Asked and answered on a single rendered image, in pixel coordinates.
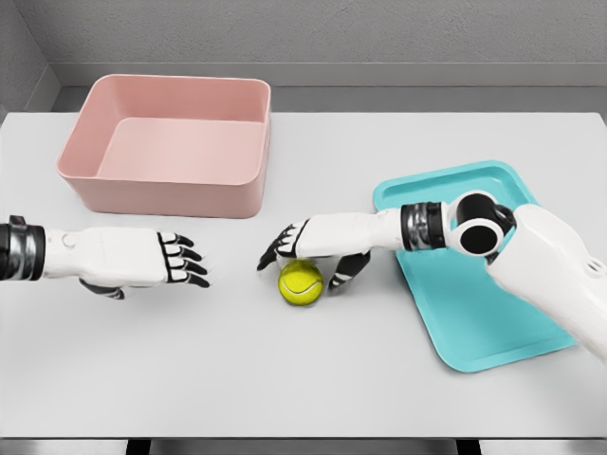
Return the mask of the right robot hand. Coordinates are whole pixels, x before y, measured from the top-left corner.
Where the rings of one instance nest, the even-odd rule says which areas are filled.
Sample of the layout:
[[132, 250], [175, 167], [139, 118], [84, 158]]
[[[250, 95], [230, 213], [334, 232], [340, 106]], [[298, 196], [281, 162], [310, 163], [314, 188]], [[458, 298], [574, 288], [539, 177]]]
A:
[[370, 262], [376, 217], [365, 213], [319, 214], [285, 227], [259, 259], [262, 271], [280, 259], [337, 257], [329, 280], [332, 292], [350, 282]]

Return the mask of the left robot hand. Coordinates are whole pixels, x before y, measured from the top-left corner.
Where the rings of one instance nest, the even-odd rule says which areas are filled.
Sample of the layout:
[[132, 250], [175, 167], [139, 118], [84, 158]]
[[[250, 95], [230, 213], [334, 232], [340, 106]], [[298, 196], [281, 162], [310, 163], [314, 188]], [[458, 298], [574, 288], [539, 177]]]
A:
[[94, 294], [123, 300], [128, 288], [185, 283], [210, 286], [194, 242], [150, 228], [90, 228], [78, 236], [80, 284]]

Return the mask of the yellow-green tennis ball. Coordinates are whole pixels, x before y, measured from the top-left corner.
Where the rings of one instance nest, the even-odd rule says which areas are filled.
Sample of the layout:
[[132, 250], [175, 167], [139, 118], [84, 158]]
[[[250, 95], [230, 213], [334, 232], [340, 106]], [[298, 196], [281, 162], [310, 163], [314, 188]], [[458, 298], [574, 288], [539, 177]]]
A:
[[311, 305], [322, 294], [322, 273], [311, 261], [289, 262], [279, 273], [278, 290], [283, 299], [291, 305]]

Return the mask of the pink plastic basket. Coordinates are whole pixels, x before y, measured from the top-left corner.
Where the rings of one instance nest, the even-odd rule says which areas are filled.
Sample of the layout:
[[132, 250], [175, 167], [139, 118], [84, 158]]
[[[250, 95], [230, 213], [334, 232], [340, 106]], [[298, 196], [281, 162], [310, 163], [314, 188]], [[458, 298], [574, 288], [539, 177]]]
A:
[[270, 107], [257, 79], [107, 75], [57, 172], [97, 212], [249, 218], [264, 196]]

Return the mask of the blue plastic tray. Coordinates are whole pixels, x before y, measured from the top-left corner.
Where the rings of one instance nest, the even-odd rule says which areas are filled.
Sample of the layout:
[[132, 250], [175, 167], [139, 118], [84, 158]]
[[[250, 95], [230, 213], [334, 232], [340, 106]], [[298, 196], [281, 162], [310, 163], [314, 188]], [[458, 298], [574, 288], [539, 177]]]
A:
[[[490, 160], [385, 180], [373, 201], [378, 210], [450, 203], [475, 190], [512, 209], [536, 200], [511, 166]], [[501, 289], [481, 258], [452, 249], [399, 250], [395, 256], [435, 350], [456, 371], [480, 372], [576, 343], [540, 310]]]

